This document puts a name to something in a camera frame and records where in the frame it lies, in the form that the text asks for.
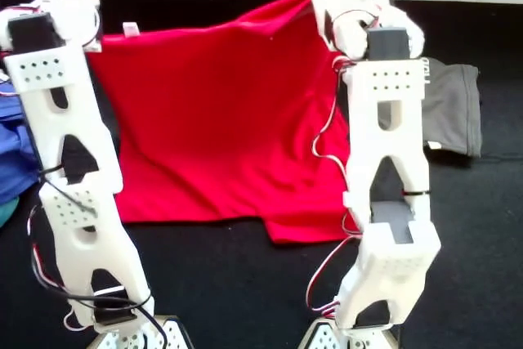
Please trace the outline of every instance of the white plastic bracket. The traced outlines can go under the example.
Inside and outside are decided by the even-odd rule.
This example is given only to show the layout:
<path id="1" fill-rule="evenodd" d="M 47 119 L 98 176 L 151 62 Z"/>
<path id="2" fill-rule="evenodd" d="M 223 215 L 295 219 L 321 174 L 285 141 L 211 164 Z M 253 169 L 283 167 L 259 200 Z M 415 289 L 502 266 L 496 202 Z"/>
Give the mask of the white plastic bracket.
<path id="1" fill-rule="evenodd" d="M 399 349 L 391 332 L 383 329 L 352 330 L 346 336 L 334 320 L 315 320 L 298 349 Z"/>
<path id="2" fill-rule="evenodd" d="M 155 319 L 167 335 L 168 349 L 192 349 L 175 320 L 161 317 Z M 145 324 L 139 332 L 129 336 L 109 332 L 97 339 L 88 349 L 142 349 L 145 347 L 144 337 L 147 337 L 147 349 L 163 349 L 162 335 L 151 323 Z"/>
<path id="3" fill-rule="evenodd" d="M 344 74 L 351 114 L 351 155 L 346 165 L 351 214 L 361 230 L 370 219 L 370 188 L 381 161 L 392 158 L 406 191 L 428 192 L 429 169 L 422 143 L 421 60 L 363 61 Z M 391 107 L 382 129 L 378 104 Z M 416 219 L 430 221 L 428 194 L 407 198 Z"/>
<path id="4" fill-rule="evenodd" d="M 105 181 L 114 194 L 123 188 L 122 173 L 110 131 L 103 124 L 83 49 L 68 44 L 5 58 L 15 91 L 20 94 L 25 115 L 45 169 L 60 164 L 64 138 L 76 136 L 96 158 Z M 63 87 L 68 105 L 55 104 L 51 89 Z M 50 179 L 61 176 L 50 173 Z"/>
<path id="5" fill-rule="evenodd" d="M 107 127 L 102 123 L 81 46 L 68 43 L 46 51 L 5 59 L 13 86 L 20 94 L 25 116 L 44 169 L 61 163 L 64 139 L 76 136 L 96 160 L 99 170 L 81 182 L 68 184 L 62 171 L 48 173 L 39 192 L 55 240 L 56 265 L 71 293 L 92 296 L 92 274 L 108 271 L 125 288 L 129 298 L 151 315 L 154 299 L 141 268 L 138 252 L 123 229 L 113 194 L 123 187 L 122 173 Z M 51 89 L 63 87 L 67 107 L 55 104 Z M 70 302 L 82 326 L 99 333 L 118 329 L 132 335 L 146 322 L 138 311 L 134 320 L 104 326 L 93 310 Z"/>

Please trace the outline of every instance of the robot foot plate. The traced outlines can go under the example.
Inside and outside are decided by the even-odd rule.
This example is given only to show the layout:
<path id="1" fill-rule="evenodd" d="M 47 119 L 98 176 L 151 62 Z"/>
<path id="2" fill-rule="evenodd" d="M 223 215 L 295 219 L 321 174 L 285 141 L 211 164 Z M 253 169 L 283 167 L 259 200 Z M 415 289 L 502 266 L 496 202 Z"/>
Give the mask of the robot foot plate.
<path id="1" fill-rule="evenodd" d="M 167 334 L 167 349 L 194 349 L 183 324 L 175 316 L 155 316 L 156 321 Z M 87 349 L 163 349 L 162 336 L 154 327 L 149 326 L 156 339 L 144 340 L 144 334 L 130 337 L 119 337 L 118 333 L 105 333 L 87 347 Z"/>
<path id="2" fill-rule="evenodd" d="M 350 337 L 340 333 L 334 320 L 319 318 L 307 330 L 298 349 L 399 349 L 388 330 L 354 331 Z"/>

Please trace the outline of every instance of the small white object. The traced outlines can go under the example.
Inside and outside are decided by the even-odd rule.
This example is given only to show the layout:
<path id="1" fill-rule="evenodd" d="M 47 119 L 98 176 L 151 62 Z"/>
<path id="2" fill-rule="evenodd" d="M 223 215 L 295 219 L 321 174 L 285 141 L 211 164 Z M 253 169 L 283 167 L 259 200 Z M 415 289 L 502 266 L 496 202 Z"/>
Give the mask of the small white object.
<path id="1" fill-rule="evenodd" d="M 440 142 L 427 141 L 427 144 L 428 144 L 428 147 L 429 147 L 431 150 L 441 150 L 441 149 L 443 149 L 443 146 L 441 145 Z"/>
<path id="2" fill-rule="evenodd" d="M 127 38 L 136 37 L 140 35 L 140 29 L 136 22 L 123 22 L 123 35 Z"/>

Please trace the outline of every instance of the teal fabric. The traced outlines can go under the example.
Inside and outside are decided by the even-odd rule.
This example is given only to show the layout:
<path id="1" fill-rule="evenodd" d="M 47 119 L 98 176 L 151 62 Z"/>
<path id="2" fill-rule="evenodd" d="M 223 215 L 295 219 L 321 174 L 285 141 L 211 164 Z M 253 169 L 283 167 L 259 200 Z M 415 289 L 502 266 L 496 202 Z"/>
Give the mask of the teal fabric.
<path id="1" fill-rule="evenodd" d="M 16 206 L 18 206 L 18 201 L 18 198 L 14 198 L 10 202 L 0 205 L 0 227 L 2 227 L 3 224 L 5 224 L 7 220 L 11 218 L 16 210 Z"/>

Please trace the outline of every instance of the white wire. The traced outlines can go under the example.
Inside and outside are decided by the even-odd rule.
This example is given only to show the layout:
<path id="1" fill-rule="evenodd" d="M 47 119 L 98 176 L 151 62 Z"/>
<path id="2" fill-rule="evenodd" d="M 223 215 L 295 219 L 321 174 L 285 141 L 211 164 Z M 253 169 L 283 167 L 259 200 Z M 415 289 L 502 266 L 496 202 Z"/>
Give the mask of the white wire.
<path id="1" fill-rule="evenodd" d="M 73 314 L 74 310 L 73 308 L 71 307 L 71 311 L 69 311 L 69 314 L 67 314 L 66 316 L 64 316 L 64 326 L 66 329 L 68 329 L 69 331 L 72 331 L 74 333 L 77 333 L 78 331 L 83 331 L 87 328 L 87 326 L 83 326 L 83 327 L 73 327 L 69 324 L 69 321 L 68 319 L 71 317 L 71 315 Z"/>
<path id="2" fill-rule="evenodd" d="M 43 273 L 42 263 L 40 261 L 40 256 L 38 255 L 38 252 L 37 252 L 35 247 L 33 247 L 33 255 L 34 255 L 34 260 L 36 261 L 36 267 L 37 267 L 37 270 L 38 270 L 38 275 L 40 275 L 40 278 L 42 279 L 42 281 L 45 281 L 46 284 L 54 286 L 55 288 L 61 289 L 61 286 L 59 286 L 55 281 L 49 280 L 46 277 L 46 275 Z"/>
<path id="3" fill-rule="evenodd" d="M 341 77 L 341 72 L 343 72 L 343 69 L 344 69 L 344 66 L 340 67 L 339 69 L 336 68 L 336 65 L 338 65 L 340 62 L 342 62 L 342 63 L 347 63 L 348 62 L 349 64 L 353 64 L 353 62 L 349 58 L 347 58 L 346 56 L 337 56 L 333 60 L 332 66 L 336 70 L 339 78 Z M 315 157 L 318 157 L 320 159 L 330 159 L 330 160 L 334 161 L 335 164 L 339 167 L 339 169 L 340 169 L 340 171 L 341 171 L 341 173 L 343 175 L 343 180 L 345 181 L 345 184 L 347 185 L 347 188 L 348 188 L 348 177 L 347 177 L 346 168 L 345 168 L 345 165 L 343 165 L 343 162 L 337 156 L 335 156 L 334 154 L 320 154 L 318 152 L 318 149 L 317 149 L 318 141 L 320 140 L 321 136 L 329 129 L 330 125 L 332 124 L 332 122 L 334 120 L 334 115 L 336 114 L 336 101 L 337 101 L 337 90 L 336 90 L 336 93 L 334 94 L 333 104 L 332 104 L 331 109 L 330 109 L 329 118 L 327 119 L 327 122 L 325 123 L 325 125 L 321 128 L 320 132 L 318 132 L 318 134 L 316 135 L 316 137 L 312 141 L 312 154 Z M 336 255 L 336 253 L 346 243 L 348 243 L 350 240 L 352 240 L 352 239 L 360 239 L 361 238 L 361 233 L 359 231 L 348 230 L 346 228 L 345 223 L 346 223 L 347 216 L 348 216 L 348 213 L 345 213 L 345 215 L 343 216 L 343 219 L 342 219 L 342 229 L 347 234 L 347 238 L 344 239 L 324 259 L 324 261 L 316 269 L 315 273 L 312 275 L 311 279 L 309 280 L 309 284 L 307 285 L 307 290 L 306 290 L 306 293 L 305 293 L 305 299 L 306 299 L 307 306 L 311 310 L 313 310 L 314 312 L 321 312 L 322 315 L 326 316 L 326 317 L 335 314 L 335 310 L 336 310 L 336 307 L 339 305 L 339 302 L 334 300 L 334 301 L 329 302 L 329 303 L 327 303 L 327 304 L 325 304 L 325 305 L 323 305 L 321 307 L 314 308 L 310 304 L 311 290 L 312 290 L 312 287 L 314 286 L 316 280 L 318 279 L 320 274 L 323 272 L 325 266 L 327 266 L 327 264 L 330 262 L 330 260 L 333 258 L 333 256 Z"/>
<path id="4" fill-rule="evenodd" d="M 318 141 L 320 140 L 321 136 L 324 134 L 324 132 L 326 132 L 329 129 L 331 123 L 333 122 L 335 114 L 336 114 L 336 94 L 334 95 L 333 105 L 330 109 L 330 114 L 329 114 L 329 118 L 327 119 L 327 123 L 325 123 L 325 125 L 321 128 L 320 132 L 318 132 L 318 134 L 312 141 L 312 154 L 315 157 L 318 157 L 319 159 L 330 159 L 330 160 L 334 161 L 335 164 L 340 168 L 340 171 L 342 172 L 343 180 L 345 181 L 346 184 L 348 184 L 345 165 L 343 165 L 342 161 L 338 157 L 336 157 L 334 154 L 320 154 L 318 152 L 318 147 L 317 147 Z"/>
<path id="5" fill-rule="evenodd" d="M 316 280 L 318 279 L 318 277 L 324 270 L 325 266 L 327 266 L 327 264 L 330 262 L 330 260 L 333 258 L 333 256 L 336 255 L 336 253 L 352 239 L 354 239 L 354 237 L 348 236 L 340 244 L 338 244 L 337 247 L 333 251 L 331 251 L 331 253 L 324 259 L 324 261 L 321 262 L 320 266 L 316 269 L 315 273 L 312 275 L 311 280 L 309 281 L 309 284 L 307 285 L 307 291 L 305 292 L 305 301 L 306 301 L 307 306 L 314 312 L 325 312 L 325 311 L 329 310 L 330 308 L 337 305 L 337 301 L 332 301 L 332 302 L 329 302 L 329 303 L 325 304 L 324 306 L 320 306 L 318 308 L 311 307 L 311 304 L 310 304 L 311 290 L 312 290 L 312 287 L 314 286 Z"/>

